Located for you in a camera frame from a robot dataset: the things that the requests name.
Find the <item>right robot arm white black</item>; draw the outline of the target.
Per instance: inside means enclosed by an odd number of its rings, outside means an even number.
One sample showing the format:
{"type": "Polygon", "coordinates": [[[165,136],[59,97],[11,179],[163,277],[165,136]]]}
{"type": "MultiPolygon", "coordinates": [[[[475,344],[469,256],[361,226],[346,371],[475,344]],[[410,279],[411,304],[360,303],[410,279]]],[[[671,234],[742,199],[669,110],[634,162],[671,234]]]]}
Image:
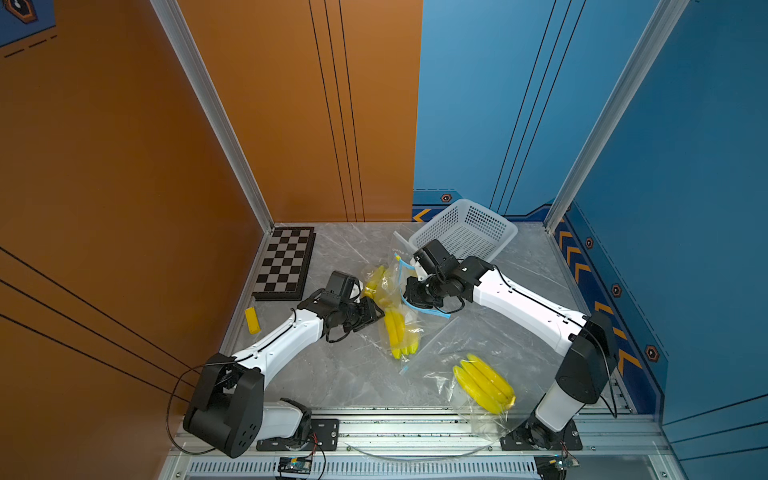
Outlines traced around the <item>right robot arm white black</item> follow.
{"type": "Polygon", "coordinates": [[[447,298],[462,306],[476,303],[525,328],[561,356],[551,387],[507,437],[533,450],[565,446],[575,416],[613,390],[619,349],[612,320],[602,312],[586,314],[556,304],[479,257],[459,260],[438,240],[417,250],[411,265],[417,274],[405,283],[407,305],[442,311],[447,298]]]}

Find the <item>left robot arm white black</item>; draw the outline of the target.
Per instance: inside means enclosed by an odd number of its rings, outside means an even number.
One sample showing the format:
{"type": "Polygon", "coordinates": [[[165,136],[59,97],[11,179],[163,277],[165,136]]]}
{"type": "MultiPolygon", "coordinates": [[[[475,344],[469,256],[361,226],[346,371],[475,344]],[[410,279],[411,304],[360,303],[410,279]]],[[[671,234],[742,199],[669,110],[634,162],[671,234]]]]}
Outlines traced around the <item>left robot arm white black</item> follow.
{"type": "Polygon", "coordinates": [[[184,431],[230,458],[264,440],[305,446],[313,440],[311,409],[287,398],[267,402],[267,386],[305,348],[322,339],[332,343],[333,329],[339,327],[347,337],[384,317],[356,277],[333,272],[324,288],[302,300],[263,339],[230,356],[217,353],[195,369],[200,377],[184,431]]]}

